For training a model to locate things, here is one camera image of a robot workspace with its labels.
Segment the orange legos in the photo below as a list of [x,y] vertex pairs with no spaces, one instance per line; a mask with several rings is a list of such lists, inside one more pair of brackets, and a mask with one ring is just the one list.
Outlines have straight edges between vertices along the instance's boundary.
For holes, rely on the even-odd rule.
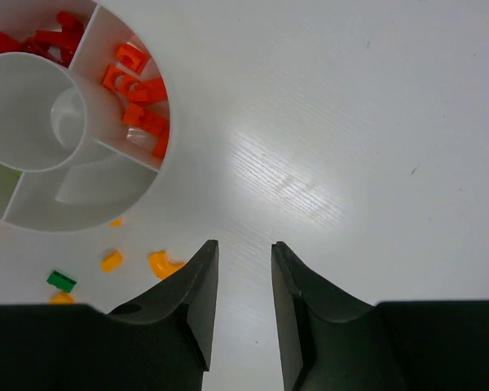
[[170,140],[168,95],[157,71],[146,77],[151,56],[130,43],[115,50],[115,64],[108,65],[102,86],[121,100],[122,142],[139,152],[163,160]]

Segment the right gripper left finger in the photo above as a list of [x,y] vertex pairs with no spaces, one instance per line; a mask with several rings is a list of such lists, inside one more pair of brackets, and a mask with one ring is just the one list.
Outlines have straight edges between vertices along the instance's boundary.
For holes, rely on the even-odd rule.
[[0,305],[0,390],[199,390],[209,370],[218,242],[104,314]]

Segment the orange arch lego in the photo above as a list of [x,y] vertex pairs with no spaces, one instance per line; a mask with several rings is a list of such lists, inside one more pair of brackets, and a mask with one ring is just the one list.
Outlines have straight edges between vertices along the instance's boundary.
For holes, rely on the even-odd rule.
[[167,279],[185,266],[184,261],[171,261],[166,251],[150,253],[148,255],[148,263],[152,273],[160,280]]

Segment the red legos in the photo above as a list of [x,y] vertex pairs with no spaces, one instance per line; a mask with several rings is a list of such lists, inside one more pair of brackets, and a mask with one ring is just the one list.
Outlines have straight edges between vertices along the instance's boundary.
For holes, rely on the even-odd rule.
[[65,68],[71,64],[85,32],[85,25],[73,14],[56,15],[60,31],[37,30],[33,36],[18,41],[0,30],[0,54],[24,52],[37,55]]

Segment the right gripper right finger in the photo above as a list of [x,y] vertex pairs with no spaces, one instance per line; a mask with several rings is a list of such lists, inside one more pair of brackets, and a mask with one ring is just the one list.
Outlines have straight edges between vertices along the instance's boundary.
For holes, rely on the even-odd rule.
[[369,305],[271,247],[287,390],[489,390],[489,301]]

